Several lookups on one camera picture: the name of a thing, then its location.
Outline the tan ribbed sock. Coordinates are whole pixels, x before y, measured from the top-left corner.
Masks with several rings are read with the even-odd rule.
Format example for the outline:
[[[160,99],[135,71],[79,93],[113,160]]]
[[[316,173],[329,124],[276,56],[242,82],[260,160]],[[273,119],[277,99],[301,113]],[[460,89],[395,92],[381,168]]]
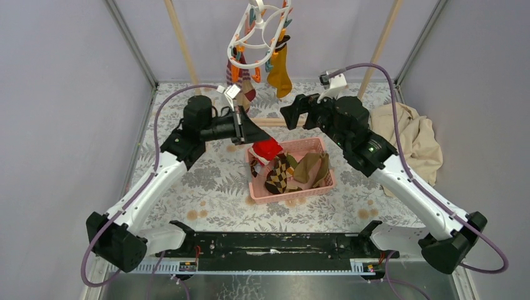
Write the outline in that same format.
[[[320,188],[330,171],[329,154],[308,152],[294,168],[293,178],[303,184],[311,182],[312,188]]]

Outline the pink basket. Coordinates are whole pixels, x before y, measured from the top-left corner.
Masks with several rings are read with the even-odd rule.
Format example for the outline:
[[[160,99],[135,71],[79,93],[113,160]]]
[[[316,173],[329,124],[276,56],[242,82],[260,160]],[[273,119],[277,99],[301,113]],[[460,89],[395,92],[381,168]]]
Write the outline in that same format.
[[[326,145],[323,139],[320,137],[312,137],[312,138],[298,139],[298,140],[287,141],[287,142],[279,142],[279,144],[283,147],[282,153],[291,154],[292,156],[294,156],[294,158],[298,162],[306,155],[306,153],[328,153],[326,149]],[[250,160],[252,159],[253,157],[249,153],[249,149],[248,149],[245,154],[245,160],[248,166],[249,166]],[[255,200],[257,204],[275,203],[275,202],[287,201],[287,200],[292,200],[296,198],[304,198],[304,197],[309,197],[309,196],[321,196],[323,194],[330,192],[336,185],[336,179],[332,171],[330,159],[329,159],[329,165],[330,165],[329,174],[327,175],[325,182],[321,185],[321,187],[312,188],[311,182],[308,182],[307,184],[303,184],[293,179],[290,181],[290,183],[293,185],[299,186],[300,188],[302,188],[302,191],[289,192],[289,193],[277,194],[277,195],[269,193],[264,187],[265,179],[261,176],[253,177],[250,171],[250,167],[249,167],[250,196],[253,200]],[[273,166],[273,160],[270,161],[269,164],[265,165],[261,169],[261,171],[259,172],[260,175],[266,175],[268,172],[268,169],[272,166]]]

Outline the brown yellow argyle sock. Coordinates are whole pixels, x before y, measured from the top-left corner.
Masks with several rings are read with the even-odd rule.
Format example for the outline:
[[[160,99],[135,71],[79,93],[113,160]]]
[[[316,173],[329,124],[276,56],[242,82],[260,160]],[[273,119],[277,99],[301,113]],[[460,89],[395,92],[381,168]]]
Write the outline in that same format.
[[[260,175],[259,172],[264,166],[255,157],[249,163],[252,176],[255,178],[263,177],[265,179],[264,187],[269,193],[277,195],[303,190],[301,187],[290,183],[294,179],[294,169],[298,166],[298,161],[294,156],[289,153],[281,153],[272,162],[273,165],[268,169],[266,175]]]

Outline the mustard yellow sock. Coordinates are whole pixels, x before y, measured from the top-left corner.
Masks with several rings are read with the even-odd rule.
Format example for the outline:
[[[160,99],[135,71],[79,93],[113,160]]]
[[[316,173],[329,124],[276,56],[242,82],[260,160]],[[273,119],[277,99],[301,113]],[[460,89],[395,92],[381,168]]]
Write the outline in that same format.
[[[276,97],[279,99],[286,97],[293,88],[287,70],[288,41],[290,39],[290,35],[285,35],[279,41],[272,55],[272,69],[267,77],[267,83],[276,89]]]

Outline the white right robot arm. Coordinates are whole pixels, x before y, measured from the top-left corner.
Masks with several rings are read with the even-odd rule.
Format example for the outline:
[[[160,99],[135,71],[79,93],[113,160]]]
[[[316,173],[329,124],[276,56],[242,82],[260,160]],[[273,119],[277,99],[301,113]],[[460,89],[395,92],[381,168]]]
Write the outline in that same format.
[[[488,220],[478,211],[468,213],[455,206],[416,173],[406,172],[397,149],[370,130],[369,111],[358,98],[300,94],[280,112],[290,130],[306,114],[304,129],[320,129],[342,149],[352,168],[390,190],[424,224],[414,229],[375,222],[371,233],[358,241],[361,254],[373,258],[385,250],[420,255],[444,274],[462,263]]]

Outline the beige maroon striped sock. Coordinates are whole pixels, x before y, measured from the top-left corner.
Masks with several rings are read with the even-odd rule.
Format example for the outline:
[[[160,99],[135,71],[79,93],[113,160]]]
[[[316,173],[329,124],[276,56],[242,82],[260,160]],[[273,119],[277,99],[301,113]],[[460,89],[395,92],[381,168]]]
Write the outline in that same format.
[[[248,69],[237,68],[232,64],[232,59],[228,59],[226,66],[226,84],[235,84],[241,90],[236,96],[237,103],[248,113],[251,103],[256,98],[256,90],[251,82],[251,75]]]

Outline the red sock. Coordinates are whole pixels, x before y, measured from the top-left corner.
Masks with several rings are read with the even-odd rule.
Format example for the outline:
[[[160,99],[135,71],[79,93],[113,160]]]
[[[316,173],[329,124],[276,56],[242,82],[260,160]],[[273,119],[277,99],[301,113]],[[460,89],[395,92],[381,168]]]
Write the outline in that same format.
[[[282,151],[283,147],[272,137],[266,141],[255,142],[249,148],[249,153],[262,166],[269,164]]]

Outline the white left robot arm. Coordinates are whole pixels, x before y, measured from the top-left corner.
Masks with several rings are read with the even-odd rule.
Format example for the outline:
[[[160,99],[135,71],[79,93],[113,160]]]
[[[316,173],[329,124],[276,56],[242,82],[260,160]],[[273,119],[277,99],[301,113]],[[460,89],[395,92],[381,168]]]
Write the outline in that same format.
[[[172,250],[188,256],[194,241],[182,225],[169,223],[144,230],[143,224],[159,198],[206,152],[206,143],[229,139],[235,145],[267,141],[270,135],[255,124],[241,106],[217,116],[210,98],[193,96],[184,107],[177,128],[156,145],[155,161],[129,192],[104,214],[87,221],[91,251],[128,273],[146,256]]]

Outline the white round clip hanger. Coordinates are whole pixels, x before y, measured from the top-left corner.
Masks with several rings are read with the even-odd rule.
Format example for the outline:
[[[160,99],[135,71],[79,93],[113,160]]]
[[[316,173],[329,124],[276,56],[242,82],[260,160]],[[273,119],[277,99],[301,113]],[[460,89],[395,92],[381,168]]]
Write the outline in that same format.
[[[269,72],[273,68],[271,60],[276,56],[277,44],[292,21],[289,17],[292,10],[292,1],[283,1],[281,6],[249,1],[226,50],[231,65],[239,69],[264,66]],[[241,56],[245,50],[260,50],[263,57],[256,62],[243,62]]]

